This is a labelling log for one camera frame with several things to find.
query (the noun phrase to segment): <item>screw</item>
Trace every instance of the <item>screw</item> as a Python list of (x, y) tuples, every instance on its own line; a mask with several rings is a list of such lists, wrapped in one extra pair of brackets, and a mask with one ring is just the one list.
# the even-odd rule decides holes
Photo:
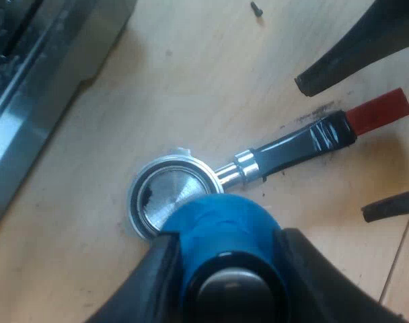
[(251, 2), (251, 8), (254, 10), (256, 17), (261, 17), (263, 15), (263, 11), (256, 5), (255, 2)]

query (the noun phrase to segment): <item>black plastic part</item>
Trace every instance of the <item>black plastic part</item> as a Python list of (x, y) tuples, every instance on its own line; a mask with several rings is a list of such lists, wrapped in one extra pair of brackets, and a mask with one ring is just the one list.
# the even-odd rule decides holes
[(197, 309), (195, 300), (203, 283), (213, 274), (224, 268), (241, 267), (256, 273), (269, 286), (275, 299), (275, 318), (272, 323), (289, 322), (289, 300), (284, 285), (275, 271), (264, 261), (247, 252), (224, 252), (202, 264), (191, 278), (184, 300), (185, 322), (214, 322), (205, 317), (198, 317), (197, 313), (206, 312), (206, 309)]
[(276, 264), (290, 293), (290, 323), (403, 323), (351, 283), (297, 229), (274, 233)]
[(167, 322), (182, 284), (180, 241), (161, 235), (119, 290), (87, 323)]
[(376, 0), (354, 27), (295, 81), (306, 96), (314, 96), (406, 47), (409, 0)]
[(409, 214), (409, 192), (366, 205), (361, 211), (366, 222)]
[(265, 178), (305, 160), (348, 147), (356, 139), (345, 112), (336, 111), (261, 148), (252, 149), (252, 153)]

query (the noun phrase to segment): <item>black handle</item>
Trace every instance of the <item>black handle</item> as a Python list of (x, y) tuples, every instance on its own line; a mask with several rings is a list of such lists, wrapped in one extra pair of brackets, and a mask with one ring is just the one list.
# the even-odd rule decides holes
[(181, 257), (177, 234), (156, 237), (130, 277), (86, 323), (167, 322), (179, 298)]
[(295, 81), (306, 96), (314, 96), (406, 47), (409, 0), (376, 0), (354, 27)]
[(267, 175), (353, 144), (357, 139), (345, 112), (333, 112), (261, 148), (253, 149), (260, 174)]
[(290, 323), (408, 323), (351, 283), (298, 229), (275, 231), (274, 263), (290, 293)]

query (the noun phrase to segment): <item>wood grain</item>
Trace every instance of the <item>wood grain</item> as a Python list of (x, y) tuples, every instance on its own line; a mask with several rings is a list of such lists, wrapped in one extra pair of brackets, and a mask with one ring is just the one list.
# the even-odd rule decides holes
[[(258, 20), (247, 1), (139, 1), (0, 225), (0, 322), (80, 322), (109, 298), (148, 248), (125, 221), (126, 194), (154, 157), (187, 147), (216, 168), (322, 104), (400, 86), (409, 99), (409, 49), (314, 98), (293, 81), (371, 3), (261, 0)], [(299, 227), (379, 299), (407, 218), (366, 224), (360, 208), (405, 190), (409, 118), (234, 193)]]
[(383, 304), (409, 320), (409, 227), (383, 296)]

